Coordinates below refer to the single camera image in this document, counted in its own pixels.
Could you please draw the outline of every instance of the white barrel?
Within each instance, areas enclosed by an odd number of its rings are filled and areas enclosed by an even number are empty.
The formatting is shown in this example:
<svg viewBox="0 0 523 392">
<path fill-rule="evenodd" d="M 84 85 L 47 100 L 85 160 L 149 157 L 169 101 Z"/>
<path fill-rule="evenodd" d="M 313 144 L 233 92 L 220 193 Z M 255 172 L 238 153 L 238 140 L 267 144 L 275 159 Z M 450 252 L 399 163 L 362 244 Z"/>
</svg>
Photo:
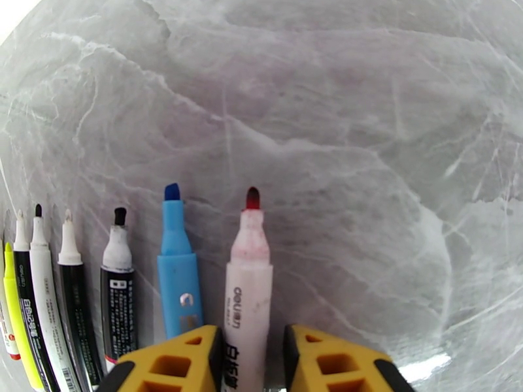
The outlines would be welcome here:
<svg viewBox="0 0 523 392">
<path fill-rule="evenodd" d="M 38 317 L 54 376 L 61 392 L 81 392 L 61 326 L 51 253 L 45 248 L 32 248 L 29 257 Z"/>
<path fill-rule="evenodd" d="M 227 264 L 225 392 L 262 392 L 273 266 Z"/>
</svg>

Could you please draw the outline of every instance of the whiteboard marker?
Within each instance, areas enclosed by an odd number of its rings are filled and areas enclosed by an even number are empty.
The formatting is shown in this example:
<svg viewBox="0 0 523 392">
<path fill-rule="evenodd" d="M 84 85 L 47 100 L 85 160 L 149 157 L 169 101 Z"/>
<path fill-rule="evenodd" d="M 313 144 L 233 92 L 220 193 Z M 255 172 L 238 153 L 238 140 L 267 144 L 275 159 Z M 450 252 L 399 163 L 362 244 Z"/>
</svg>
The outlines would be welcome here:
<svg viewBox="0 0 523 392">
<path fill-rule="evenodd" d="M 40 327 L 54 376 L 61 392 L 81 392 L 63 335 L 54 289 L 51 251 L 44 236 L 42 206 L 39 204 L 36 205 L 33 218 L 29 258 Z"/>
<path fill-rule="evenodd" d="M 250 188 L 227 264 L 225 392 L 263 391 L 272 286 L 273 266 L 263 232 L 260 194 Z"/>
<path fill-rule="evenodd" d="M 120 356 L 137 349 L 134 270 L 127 244 L 126 214 L 124 207 L 114 211 L 114 225 L 103 251 L 100 274 L 103 345 L 108 372 Z"/>
<path fill-rule="evenodd" d="M 0 247 L 2 248 L 3 255 L 3 241 L 0 239 Z M 0 258 L 0 274 L 4 275 L 5 266 L 3 258 Z M 2 329 L 2 336 L 4 339 L 5 349 L 11 359 L 20 360 L 20 352 L 18 352 L 18 346 L 16 345 L 16 339 L 14 337 L 14 330 L 9 318 L 9 312 L 7 309 L 7 296 L 5 295 L 5 289 L 0 288 L 0 328 Z"/>
<path fill-rule="evenodd" d="M 38 317 L 33 278 L 31 276 L 31 259 L 29 242 L 25 236 L 25 219 L 21 210 L 16 217 L 16 236 L 13 244 L 16 287 L 22 309 L 25 332 L 29 339 L 31 352 L 40 373 L 40 379 L 47 392 L 59 390 L 54 377 L 49 355 L 44 343 L 40 318 Z"/>
<path fill-rule="evenodd" d="M 62 297 L 65 301 L 67 343 L 75 361 L 83 391 L 95 391 L 103 378 L 102 365 L 94 334 L 84 263 L 76 248 L 75 227 L 71 211 L 65 212 L 58 265 Z"/>
</svg>

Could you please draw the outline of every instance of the black marker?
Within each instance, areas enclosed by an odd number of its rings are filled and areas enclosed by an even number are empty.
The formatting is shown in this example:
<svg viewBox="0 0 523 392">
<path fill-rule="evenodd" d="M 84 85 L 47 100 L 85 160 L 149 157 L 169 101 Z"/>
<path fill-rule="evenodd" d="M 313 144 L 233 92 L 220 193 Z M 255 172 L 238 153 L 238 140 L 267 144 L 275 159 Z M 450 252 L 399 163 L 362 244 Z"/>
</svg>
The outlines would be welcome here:
<svg viewBox="0 0 523 392">
<path fill-rule="evenodd" d="M 58 254 L 62 296 L 65 301 L 67 342 L 77 365 L 78 377 L 87 381 L 90 390 L 98 388 L 103 371 L 96 347 L 91 311 L 86 294 L 84 263 L 76 248 L 71 211 L 65 212 L 61 251 Z"/>
<path fill-rule="evenodd" d="M 120 356 L 137 349 L 134 270 L 127 244 L 126 214 L 124 207 L 114 211 L 114 225 L 103 251 L 100 274 L 103 345 L 108 372 Z"/>
<path fill-rule="evenodd" d="M 37 313 L 37 303 L 31 277 L 29 242 L 25 236 L 25 220 L 21 210 L 16 217 L 16 237 L 13 244 L 16 287 L 20 300 L 20 309 L 24 319 L 24 328 L 31 346 L 31 353 L 38 368 L 40 379 L 46 392 L 59 392 L 58 383 L 53 374 L 51 362 L 44 345 L 44 338 Z"/>
</svg>

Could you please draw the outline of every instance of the yellow highlighter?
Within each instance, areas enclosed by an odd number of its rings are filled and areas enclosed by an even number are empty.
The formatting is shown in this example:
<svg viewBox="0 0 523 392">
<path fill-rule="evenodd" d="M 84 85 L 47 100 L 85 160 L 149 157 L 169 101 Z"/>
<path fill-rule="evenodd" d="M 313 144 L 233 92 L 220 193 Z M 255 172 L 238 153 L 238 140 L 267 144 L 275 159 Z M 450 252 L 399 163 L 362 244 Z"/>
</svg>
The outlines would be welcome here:
<svg viewBox="0 0 523 392">
<path fill-rule="evenodd" d="M 4 275 L 5 295 L 7 298 L 7 308 L 9 310 L 9 317 L 11 318 L 14 336 L 22 356 L 22 364 L 24 365 L 25 373 L 29 378 L 31 387 L 36 391 L 44 391 L 40 374 L 38 373 L 29 340 L 25 333 L 24 321 L 22 319 L 22 311 L 20 310 L 20 302 L 18 300 L 18 290 L 16 289 L 16 277 L 14 273 L 14 255 L 11 245 L 5 244 L 5 275 Z"/>
</svg>

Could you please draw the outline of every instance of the marker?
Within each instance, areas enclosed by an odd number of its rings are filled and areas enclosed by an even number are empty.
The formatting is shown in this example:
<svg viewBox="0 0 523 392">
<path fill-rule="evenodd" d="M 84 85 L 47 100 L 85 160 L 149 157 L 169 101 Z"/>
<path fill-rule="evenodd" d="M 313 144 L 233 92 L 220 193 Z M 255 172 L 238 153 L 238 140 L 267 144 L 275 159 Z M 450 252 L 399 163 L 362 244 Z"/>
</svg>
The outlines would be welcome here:
<svg viewBox="0 0 523 392">
<path fill-rule="evenodd" d="M 3 248 L 4 243 L 0 239 L 0 246 Z M 4 275 L 5 266 L 3 258 L 0 258 L 0 274 Z M 5 349 L 11 359 L 20 360 L 20 352 L 18 351 L 18 346 L 16 345 L 16 339 L 14 337 L 14 331 L 11 324 L 11 319 L 9 318 L 9 312 L 7 309 L 7 298 L 5 295 L 5 290 L 0 288 L 0 328 L 2 329 L 2 336 L 4 338 Z"/>
<path fill-rule="evenodd" d="M 7 298 L 7 309 L 11 318 L 12 328 L 16 336 L 16 345 L 22 357 L 25 374 L 31 387 L 37 392 L 44 391 L 44 385 L 40 379 L 37 365 L 31 353 L 29 339 L 25 333 L 22 310 L 18 300 L 18 290 L 16 288 L 16 273 L 14 271 L 14 255 L 9 242 L 5 244 L 5 275 L 4 275 L 5 296 Z"/>
<path fill-rule="evenodd" d="M 84 263 L 76 248 L 75 227 L 71 211 L 65 212 L 62 225 L 61 251 L 58 265 L 65 301 L 65 320 L 67 322 L 69 350 L 84 383 L 82 390 L 94 391 L 103 377 L 102 365 L 91 319 L 91 311 L 86 294 Z"/>
<path fill-rule="evenodd" d="M 202 326 L 198 264 L 185 232 L 178 184 L 165 187 L 158 276 L 167 339 Z"/>
<path fill-rule="evenodd" d="M 37 312 L 35 290 L 31 275 L 31 260 L 29 243 L 25 237 L 25 219 L 21 210 L 16 217 L 16 236 L 14 239 L 14 266 L 16 271 L 16 287 L 22 308 L 25 332 L 29 339 L 31 352 L 40 373 L 40 379 L 47 392 L 59 390 L 53 374 L 51 362 L 47 354 L 42 335 L 42 327 Z"/>
<path fill-rule="evenodd" d="M 54 376 L 61 392 L 81 392 L 61 326 L 51 252 L 44 236 L 42 206 L 39 204 L 36 205 L 33 218 L 29 258 L 40 327 Z"/>
<path fill-rule="evenodd" d="M 227 264 L 224 332 L 226 392 L 263 391 L 269 333 L 273 266 L 265 233 L 260 194 L 247 193 L 240 230 Z"/>
<path fill-rule="evenodd" d="M 127 244 L 126 214 L 124 207 L 114 211 L 114 225 L 103 251 L 100 274 L 103 345 L 108 372 L 120 356 L 137 349 L 134 270 Z"/>
</svg>

